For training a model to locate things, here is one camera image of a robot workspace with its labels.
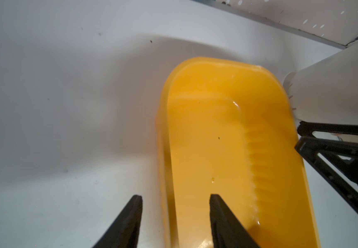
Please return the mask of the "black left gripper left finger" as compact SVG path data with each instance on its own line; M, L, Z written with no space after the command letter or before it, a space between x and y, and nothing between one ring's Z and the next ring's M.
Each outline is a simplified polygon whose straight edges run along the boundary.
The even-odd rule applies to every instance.
M94 248L136 248L139 240L143 199L133 195Z

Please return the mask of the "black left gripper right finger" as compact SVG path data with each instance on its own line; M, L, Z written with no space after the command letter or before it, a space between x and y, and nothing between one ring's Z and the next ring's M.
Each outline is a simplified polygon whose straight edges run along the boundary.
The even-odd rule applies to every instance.
M210 196L210 222L214 248L259 246L218 194Z

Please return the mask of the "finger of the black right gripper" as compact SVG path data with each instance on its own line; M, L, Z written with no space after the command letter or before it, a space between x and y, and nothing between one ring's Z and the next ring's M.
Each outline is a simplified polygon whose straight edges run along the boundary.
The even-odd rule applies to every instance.
M301 137L295 150L358 214L358 192L345 181L358 184L358 143Z
M301 121L297 127L297 133L300 136L314 137L314 131L358 135L358 125L322 124Z

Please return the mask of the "yellow plastic storage box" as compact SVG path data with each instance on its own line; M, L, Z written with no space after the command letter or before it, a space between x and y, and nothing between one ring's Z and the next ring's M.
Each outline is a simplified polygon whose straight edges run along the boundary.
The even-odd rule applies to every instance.
M270 71L186 60L164 84L156 125L166 247L213 246L212 194L262 248L320 247L289 99Z

